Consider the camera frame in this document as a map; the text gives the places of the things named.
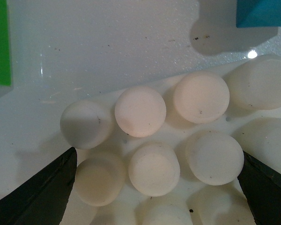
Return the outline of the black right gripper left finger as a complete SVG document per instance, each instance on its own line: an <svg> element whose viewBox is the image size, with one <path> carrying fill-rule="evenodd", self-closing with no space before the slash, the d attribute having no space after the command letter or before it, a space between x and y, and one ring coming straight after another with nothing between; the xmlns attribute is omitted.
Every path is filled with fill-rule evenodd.
<svg viewBox="0 0 281 225"><path fill-rule="evenodd" d="M71 147L0 200L0 225L58 225L73 189L77 151Z"/></svg>

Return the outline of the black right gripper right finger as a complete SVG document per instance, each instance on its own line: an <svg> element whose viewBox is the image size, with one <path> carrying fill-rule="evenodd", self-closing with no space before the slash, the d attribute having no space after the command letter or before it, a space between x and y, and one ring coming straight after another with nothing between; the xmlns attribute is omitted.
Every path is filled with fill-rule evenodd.
<svg viewBox="0 0 281 225"><path fill-rule="evenodd" d="M281 174L248 153L237 177L257 225L281 225Z"/></svg>

